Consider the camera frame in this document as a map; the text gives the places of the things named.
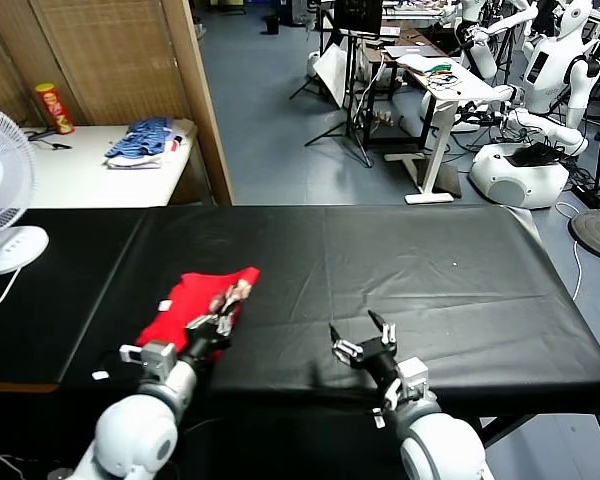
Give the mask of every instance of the white desk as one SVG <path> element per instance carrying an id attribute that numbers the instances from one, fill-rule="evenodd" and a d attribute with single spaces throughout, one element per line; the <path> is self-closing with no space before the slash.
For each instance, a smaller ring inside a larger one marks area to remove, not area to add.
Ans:
<path id="1" fill-rule="evenodd" d="M 76 127 L 72 134 L 44 138 L 49 143 L 70 145 L 70 150 L 54 151 L 47 144 L 33 142 L 37 188 L 30 208 L 167 205 L 187 162 L 192 162 L 196 179 L 200 170 L 197 127 L 189 120 L 175 120 L 173 129 L 182 137 L 180 147 L 163 153 L 162 167 L 156 169 L 111 170 L 103 164 L 104 154 L 124 136 L 126 125 Z M 166 147 L 170 150 L 171 142 Z"/>
<path id="2" fill-rule="evenodd" d="M 405 195 L 404 198 L 409 204 L 453 201 L 453 197 L 448 193 L 433 193 L 433 186 L 436 181 L 436 177 L 438 176 L 440 165 L 442 164 L 442 157 L 444 155 L 447 142 L 449 141 L 451 129 L 453 128 L 453 122 L 455 119 L 455 114 L 458 110 L 458 104 L 461 101 L 489 101 L 495 99 L 493 88 L 469 72 L 462 65 L 447 57 L 440 58 L 440 63 L 443 62 L 451 64 L 451 73 L 458 77 L 459 80 L 458 83 L 444 90 L 429 88 L 428 77 L 418 75 L 411 71 L 411 74 L 415 77 L 415 79 L 429 92 L 431 92 L 431 95 L 436 99 L 436 121 L 440 122 L 440 131 L 438 132 L 438 138 L 435 146 L 433 147 L 433 152 L 431 153 L 429 165 L 427 167 L 427 172 L 424 176 L 422 185 L 418 185 L 418 171 L 413 163 L 415 158 L 421 158 L 419 154 L 385 156 L 387 160 L 401 160 L 407 168 L 409 176 L 411 176 L 413 182 L 418 187 L 420 193 L 415 195 Z"/>

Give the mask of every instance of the desk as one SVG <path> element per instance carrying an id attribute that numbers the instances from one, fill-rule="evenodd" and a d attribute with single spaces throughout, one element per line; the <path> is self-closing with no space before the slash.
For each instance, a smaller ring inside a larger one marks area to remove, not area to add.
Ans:
<path id="1" fill-rule="evenodd" d="M 197 146 L 197 127 L 189 120 L 175 120 L 173 129 L 183 138 L 176 152 L 163 154 L 162 167 L 144 170 L 110 170 L 104 154 L 120 140 L 127 126 L 76 127 L 70 135 L 45 137 L 71 150 L 51 150 L 34 142 L 37 189 L 30 208 L 143 208 L 164 206 L 191 163 L 197 190 L 208 197 L 202 155 Z"/>
<path id="2" fill-rule="evenodd" d="M 418 30 L 413 27 L 401 27 L 400 29 L 400 38 L 396 41 L 396 46 L 418 46 L 416 44 L 423 43 L 427 47 L 434 48 L 435 50 L 440 52 L 440 56 L 444 56 L 444 52 L 438 49 L 429 39 L 424 37 Z M 380 50 L 376 50 L 367 46 L 366 42 L 363 41 L 362 44 L 362 55 L 366 58 L 366 60 L 371 65 L 371 76 L 370 78 L 374 78 L 380 65 L 382 63 L 382 53 Z M 384 61 L 385 64 L 391 68 L 391 81 L 389 87 L 389 100 L 393 99 L 393 94 L 395 89 L 393 85 L 396 80 L 397 71 L 398 71 L 398 63 L 395 59 L 393 59 L 387 53 L 384 53 Z M 431 126 L 431 119 L 433 118 L 433 108 L 431 108 L 424 120 L 424 125 L 418 137 L 408 137 L 405 135 L 399 137 L 378 137 L 371 138 L 371 125 L 373 123 L 373 106 L 375 104 L 376 99 L 376 82 L 372 83 L 369 87 L 368 100 L 367 100 L 367 108 L 366 108 L 366 119 L 364 122 L 364 130 L 363 130 L 363 138 L 362 138 L 362 146 L 366 148 L 368 145 L 409 145 L 415 144 L 418 150 L 422 150 L 427 141 L 427 136 L 429 135 L 429 128 Z"/>
<path id="3" fill-rule="evenodd" d="M 152 209 L 63 382 L 93 385 L 102 352 L 132 341 L 182 273 L 249 265 L 262 273 L 212 376 L 218 405 L 371 405 L 327 325 L 359 341 L 372 308 L 397 323 L 400 359 L 427 362 L 445 408 L 600 412 L 600 347 L 528 212 L 499 206 Z"/>
<path id="4" fill-rule="evenodd" d="M 146 210 L 28 210 L 49 246 L 0 305 L 0 391 L 57 388 Z M 10 276 L 0 276 L 0 295 Z"/>
<path id="5" fill-rule="evenodd" d="M 420 193 L 418 194 L 405 195 L 404 198 L 409 204 L 453 201 L 453 197 L 449 193 L 433 193 L 433 186 L 436 177 L 438 176 L 440 165 L 442 164 L 442 157 L 444 156 L 444 150 L 449 141 L 449 135 L 453 128 L 458 105 L 461 101 L 489 101 L 495 98 L 495 92 L 489 84 L 476 77 L 456 61 L 450 58 L 443 58 L 441 60 L 451 64 L 451 71 L 459 81 L 450 88 L 442 90 L 431 89 L 428 87 L 427 77 L 411 72 L 418 83 L 431 92 L 432 101 L 429 104 L 429 111 L 431 111 L 432 108 L 435 108 L 435 106 L 432 107 L 432 104 L 437 105 L 439 109 L 438 114 L 440 116 L 440 130 L 438 131 L 438 137 L 435 146 L 433 147 L 433 152 L 431 153 L 431 158 L 422 185 L 418 184 L 418 173 L 413 164 L 413 156 L 404 155 L 402 158 L 409 175 L 418 187 L 418 190 L 420 190 Z"/>

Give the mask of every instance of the black table cover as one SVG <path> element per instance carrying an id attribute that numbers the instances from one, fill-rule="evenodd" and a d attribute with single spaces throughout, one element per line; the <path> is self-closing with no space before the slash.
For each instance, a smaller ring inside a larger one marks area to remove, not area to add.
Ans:
<path id="1" fill-rule="evenodd" d="M 445 408 L 600 412 L 600 347 L 528 212 L 498 206 L 152 209 L 65 385 L 89 386 L 103 352 L 132 342 L 181 274 L 250 265 L 262 274 L 211 376 L 216 405 L 373 404 L 328 332 L 377 334 L 371 308 L 397 324 L 399 360 L 426 362 Z"/>
<path id="2" fill-rule="evenodd" d="M 0 305 L 0 383 L 56 384 L 146 210 L 30 210 L 49 234 Z M 11 274 L 0 276 L 0 295 Z"/>

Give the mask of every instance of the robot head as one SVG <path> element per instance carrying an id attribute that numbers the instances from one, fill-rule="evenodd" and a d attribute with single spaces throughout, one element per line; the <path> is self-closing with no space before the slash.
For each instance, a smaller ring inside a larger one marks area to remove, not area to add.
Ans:
<path id="1" fill-rule="evenodd" d="M 558 6 L 553 10 L 556 17 L 557 38 L 566 37 L 574 32 L 581 36 L 592 9 L 591 0 L 558 0 Z"/>

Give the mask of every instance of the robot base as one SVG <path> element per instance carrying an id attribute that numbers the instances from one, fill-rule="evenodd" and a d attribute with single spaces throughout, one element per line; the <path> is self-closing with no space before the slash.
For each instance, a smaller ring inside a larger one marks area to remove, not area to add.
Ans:
<path id="1" fill-rule="evenodd" d="M 528 209 L 552 206 L 569 172 L 559 163 L 515 167 L 505 158 L 528 146 L 503 143 L 482 147 L 473 160 L 469 179 L 485 197 L 502 205 Z"/>

